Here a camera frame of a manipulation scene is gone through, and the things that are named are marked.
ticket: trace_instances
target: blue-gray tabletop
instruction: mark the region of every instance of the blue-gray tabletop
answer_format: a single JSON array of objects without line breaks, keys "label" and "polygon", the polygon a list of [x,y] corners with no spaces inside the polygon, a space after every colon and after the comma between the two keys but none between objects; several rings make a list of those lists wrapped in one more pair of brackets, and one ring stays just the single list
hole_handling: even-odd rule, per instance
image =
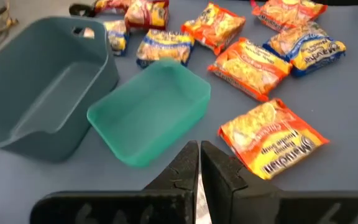
[{"label": "blue-gray tabletop", "polygon": [[[276,34],[252,16],[248,1],[219,1],[219,5],[246,16],[241,36],[256,44],[263,44]],[[181,24],[195,19],[205,6],[206,1],[171,0],[168,28],[180,30]],[[283,190],[358,190],[358,6],[328,7],[317,22],[332,38],[346,44],[346,56],[303,78],[288,77],[270,96],[281,98],[331,143],[276,176],[271,183]],[[140,72],[135,54],[143,36],[144,33],[132,35],[127,55],[116,58],[121,76],[119,85]],[[124,165],[93,128],[74,155],[61,164],[46,164],[0,151],[0,224],[28,223],[33,204],[56,191],[140,190],[159,175],[189,140],[209,140],[232,154],[216,135],[219,125],[259,103],[207,72],[207,66],[215,58],[211,50],[196,45],[188,68],[211,84],[208,111],[148,167],[136,169]]]}]

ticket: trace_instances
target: rectangular plastic bin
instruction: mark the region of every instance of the rectangular plastic bin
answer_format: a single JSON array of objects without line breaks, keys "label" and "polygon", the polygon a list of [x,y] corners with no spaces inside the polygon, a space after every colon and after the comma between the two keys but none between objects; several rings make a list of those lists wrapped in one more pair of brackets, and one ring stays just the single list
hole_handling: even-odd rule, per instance
[{"label": "rectangular plastic bin", "polygon": [[203,117],[210,94],[209,83],[165,59],[95,103],[88,120],[118,159],[146,166]]},{"label": "rectangular plastic bin", "polygon": [[[89,27],[95,37],[74,32]],[[57,162],[89,128],[86,110],[118,81],[102,23],[48,17],[0,50],[0,149]]]}]

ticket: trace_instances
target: maruchan ramen package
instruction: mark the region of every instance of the maruchan ramen package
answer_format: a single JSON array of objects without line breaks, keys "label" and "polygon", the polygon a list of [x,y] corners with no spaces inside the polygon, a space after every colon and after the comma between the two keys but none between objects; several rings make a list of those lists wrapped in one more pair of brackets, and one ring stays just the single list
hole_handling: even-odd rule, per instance
[{"label": "maruchan ramen package", "polygon": [[208,70],[260,101],[285,78],[292,65],[241,37]]},{"label": "maruchan ramen package", "polygon": [[240,33],[245,23],[245,17],[209,3],[196,20],[186,21],[181,31],[189,33],[212,49],[215,55],[219,55],[233,37]]},{"label": "maruchan ramen package", "polygon": [[268,0],[262,7],[251,0],[253,15],[270,28],[281,31],[316,19],[327,6],[310,0]]},{"label": "maruchan ramen package", "polygon": [[125,13],[132,0],[97,0],[94,4],[95,13],[111,12],[114,14]]},{"label": "maruchan ramen package", "polygon": [[330,38],[315,22],[285,30],[263,47],[291,62],[297,77],[337,61],[346,51],[342,42]]},{"label": "maruchan ramen package", "polygon": [[279,99],[227,122],[218,134],[262,179],[271,179],[329,142]]},{"label": "maruchan ramen package", "polygon": [[194,43],[194,38],[188,34],[150,29],[137,50],[136,63],[145,68],[168,57],[186,66]]},{"label": "maruchan ramen package", "polygon": [[[129,38],[129,33],[127,32],[125,22],[120,20],[104,22],[103,24],[106,27],[114,55],[124,55]],[[84,37],[94,38],[93,30],[86,28],[84,31]]]},{"label": "maruchan ramen package", "polygon": [[169,0],[132,0],[125,13],[127,27],[165,30],[169,17]]}]

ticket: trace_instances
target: ramen noodle packet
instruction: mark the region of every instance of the ramen noodle packet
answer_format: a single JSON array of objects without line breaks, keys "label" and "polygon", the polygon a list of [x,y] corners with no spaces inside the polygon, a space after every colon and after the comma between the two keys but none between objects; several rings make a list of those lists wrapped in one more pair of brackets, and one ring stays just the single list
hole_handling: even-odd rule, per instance
[{"label": "ramen noodle packet", "polygon": [[245,17],[237,16],[210,2],[196,20],[186,21],[181,31],[189,33],[202,45],[212,49],[215,55],[219,55],[234,36],[240,33],[245,23]]},{"label": "ramen noodle packet", "polygon": [[[124,55],[126,52],[126,45],[129,38],[129,33],[123,20],[108,21],[103,23],[110,41],[112,52],[114,55]],[[93,30],[86,28],[84,30],[84,37],[94,38]]]},{"label": "ramen noodle packet", "polygon": [[259,101],[285,78],[292,65],[246,38],[232,44],[208,67],[210,72]]},{"label": "ramen noodle packet", "polygon": [[326,5],[310,0],[268,0],[259,7],[251,0],[252,14],[273,30],[281,31],[315,20],[327,9]]},{"label": "ramen noodle packet", "polygon": [[150,29],[137,50],[136,63],[145,68],[168,57],[186,66],[194,43],[194,38],[188,34]]},{"label": "ramen noodle packet", "polygon": [[128,10],[132,0],[97,0],[94,4],[95,13],[111,12],[123,14]]},{"label": "ramen noodle packet", "polygon": [[227,122],[218,134],[262,179],[271,179],[329,142],[279,99]]},{"label": "ramen noodle packet", "polygon": [[263,47],[291,62],[296,77],[337,61],[346,51],[342,42],[330,38],[315,22],[285,30]]},{"label": "ramen noodle packet", "polygon": [[169,0],[132,0],[124,19],[127,27],[165,30]]}]

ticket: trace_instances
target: green plastic container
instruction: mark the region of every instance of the green plastic container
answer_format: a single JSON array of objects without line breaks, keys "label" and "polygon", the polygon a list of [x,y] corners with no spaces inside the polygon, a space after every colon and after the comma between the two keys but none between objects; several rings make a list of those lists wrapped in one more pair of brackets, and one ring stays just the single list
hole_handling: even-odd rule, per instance
[{"label": "green plastic container", "polygon": [[210,97],[208,82],[164,59],[92,105],[88,120],[118,159],[142,167],[204,116]]}]

